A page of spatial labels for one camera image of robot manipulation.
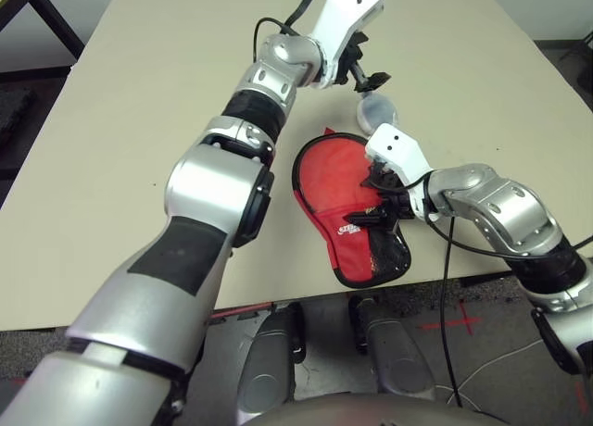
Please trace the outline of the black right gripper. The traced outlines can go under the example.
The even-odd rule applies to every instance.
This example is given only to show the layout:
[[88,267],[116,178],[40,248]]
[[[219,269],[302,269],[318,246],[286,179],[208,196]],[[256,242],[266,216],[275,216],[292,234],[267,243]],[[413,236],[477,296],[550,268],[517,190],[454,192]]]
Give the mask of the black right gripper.
[[[360,183],[361,187],[376,190],[395,190],[399,187],[399,177],[384,164],[371,164],[368,176]],[[383,192],[383,207],[367,208],[351,212],[347,222],[361,228],[391,228],[392,221],[414,219],[410,195],[404,191]]]

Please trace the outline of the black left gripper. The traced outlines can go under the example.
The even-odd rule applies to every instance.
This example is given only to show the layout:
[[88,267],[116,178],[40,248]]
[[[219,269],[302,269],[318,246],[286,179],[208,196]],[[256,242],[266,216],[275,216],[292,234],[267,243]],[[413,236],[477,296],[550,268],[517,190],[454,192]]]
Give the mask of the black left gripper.
[[380,88],[390,80],[390,75],[386,72],[375,72],[370,77],[366,77],[359,60],[363,53],[360,45],[369,40],[368,36],[362,31],[354,33],[354,43],[348,44],[340,57],[340,84],[348,82],[348,74],[353,76],[355,81],[355,91],[357,93],[368,93]]

